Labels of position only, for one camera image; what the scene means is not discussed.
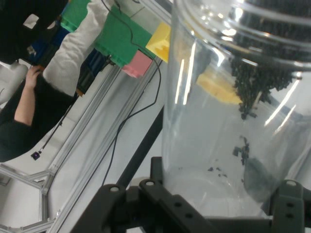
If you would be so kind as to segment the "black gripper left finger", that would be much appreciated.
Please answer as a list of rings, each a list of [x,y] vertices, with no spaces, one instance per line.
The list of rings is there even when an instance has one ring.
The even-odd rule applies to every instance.
[[[161,184],[162,158],[151,159],[151,175],[128,189],[101,187],[71,232],[124,233],[143,227],[148,233],[205,233],[206,220],[181,196]]]

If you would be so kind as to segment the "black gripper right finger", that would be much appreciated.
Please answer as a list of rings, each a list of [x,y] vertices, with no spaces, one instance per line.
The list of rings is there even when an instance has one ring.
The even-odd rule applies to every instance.
[[[263,212],[271,217],[272,233],[303,233],[305,210],[303,186],[293,180],[285,180],[262,205]]]

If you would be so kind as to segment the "bare person hand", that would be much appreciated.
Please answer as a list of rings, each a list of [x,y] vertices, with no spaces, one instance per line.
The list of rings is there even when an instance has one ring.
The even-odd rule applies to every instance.
[[[36,86],[37,77],[42,72],[41,66],[32,66],[26,74],[25,87],[34,89]]]

